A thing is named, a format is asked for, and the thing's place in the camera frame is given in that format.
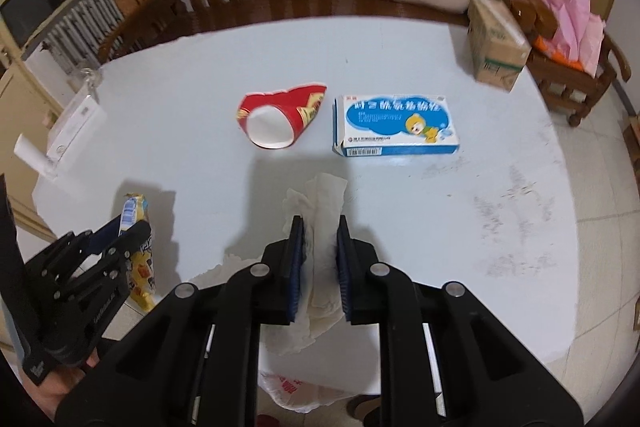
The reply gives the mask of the person's left hand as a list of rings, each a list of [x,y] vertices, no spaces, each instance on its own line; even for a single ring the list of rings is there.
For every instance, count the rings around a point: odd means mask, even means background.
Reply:
[[[98,351],[93,350],[85,361],[87,369],[81,367],[57,367],[50,372],[44,381],[36,386],[20,367],[18,373],[24,389],[34,402],[50,418],[54,420],[56,410],[62,400],[68,395],[86,376],[89,369],[95,367],[100,361]]]

